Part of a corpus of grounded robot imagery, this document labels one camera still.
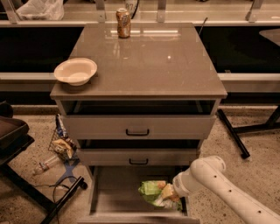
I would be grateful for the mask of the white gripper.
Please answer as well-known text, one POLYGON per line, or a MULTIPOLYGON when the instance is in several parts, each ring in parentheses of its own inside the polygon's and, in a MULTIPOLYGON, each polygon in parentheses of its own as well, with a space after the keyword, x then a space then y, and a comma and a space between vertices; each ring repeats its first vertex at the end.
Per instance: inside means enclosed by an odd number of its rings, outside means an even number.
POLYGON ((186 197, 194 191, 194 179, 189 171, 182 171, 173 178, 172 184, 165 181, 157 182, 157 187, 162 190, 161 196, 164 200, 179 202, 179 197, 186 197))

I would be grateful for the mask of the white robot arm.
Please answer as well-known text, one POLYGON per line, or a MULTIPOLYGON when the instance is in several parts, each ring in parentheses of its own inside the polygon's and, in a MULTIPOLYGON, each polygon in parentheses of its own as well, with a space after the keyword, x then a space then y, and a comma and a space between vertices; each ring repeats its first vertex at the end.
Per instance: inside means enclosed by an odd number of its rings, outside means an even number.
POLYGON ((166 184, 157 202, 179 200, 202 186, 220 197, 246 224, 280 224, 280 215, 252 198, 229 181, 223 173, 226 164, 221 157, 194 160, 186 171, 180 172, 166 184))

